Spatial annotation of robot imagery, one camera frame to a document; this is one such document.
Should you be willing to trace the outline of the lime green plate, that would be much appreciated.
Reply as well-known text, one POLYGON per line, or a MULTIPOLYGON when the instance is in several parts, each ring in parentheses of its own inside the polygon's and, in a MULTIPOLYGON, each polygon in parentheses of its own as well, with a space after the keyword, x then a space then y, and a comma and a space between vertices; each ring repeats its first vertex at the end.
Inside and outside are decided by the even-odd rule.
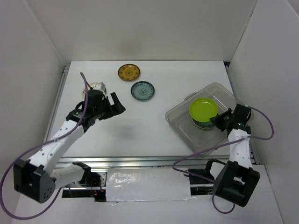
POLYGON ((216 102, 210 98, 198 98, 190 104, 189 114, 197 122, 206 123, 218 114, 216 102))

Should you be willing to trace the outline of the large blue patterned plate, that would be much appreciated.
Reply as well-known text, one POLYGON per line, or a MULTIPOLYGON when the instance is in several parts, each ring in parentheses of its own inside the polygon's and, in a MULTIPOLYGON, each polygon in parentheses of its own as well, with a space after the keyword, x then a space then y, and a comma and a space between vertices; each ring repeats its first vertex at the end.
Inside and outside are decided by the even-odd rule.
POLYGON ((138 101, 148 101, 155 95, 155 88, 150 82, 139 81, 132 85, 130 93, 138 101))

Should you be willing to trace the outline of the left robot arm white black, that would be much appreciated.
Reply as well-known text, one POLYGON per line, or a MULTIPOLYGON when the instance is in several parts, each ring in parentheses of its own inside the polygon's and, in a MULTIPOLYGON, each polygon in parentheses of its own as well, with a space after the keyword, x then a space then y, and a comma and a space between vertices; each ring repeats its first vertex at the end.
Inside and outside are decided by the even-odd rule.
POLYGON ((18 159, 13 165, 14 189, 39 202, 46 202, 57 188, 72 182, 87 186, 92 182, 91 168, 79 161, 56 169, 55 166, 67 150, 97 120, 104 120, 125 112, 116 93, 111 93, 113 104, 100 90, 89 90, 85 101, 69 112, 65 121, 48 144, 27 160, 18 159))

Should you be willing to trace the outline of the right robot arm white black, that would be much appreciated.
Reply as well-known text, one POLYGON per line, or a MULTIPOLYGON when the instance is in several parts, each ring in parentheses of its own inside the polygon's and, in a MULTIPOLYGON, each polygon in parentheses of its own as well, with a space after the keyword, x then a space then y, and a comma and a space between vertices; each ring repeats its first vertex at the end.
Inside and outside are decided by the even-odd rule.
POLYGON ((250 159, 251 128, 247 125, 250 117, 251 109, 237 104, 234 110, 229 108, 210 119, 216 128, 227 132, 230 155, 220 172, 216 167, 203 172, 207 182, 214 182, 213 195, 240 207, 247 205, 260 179, 250 159))

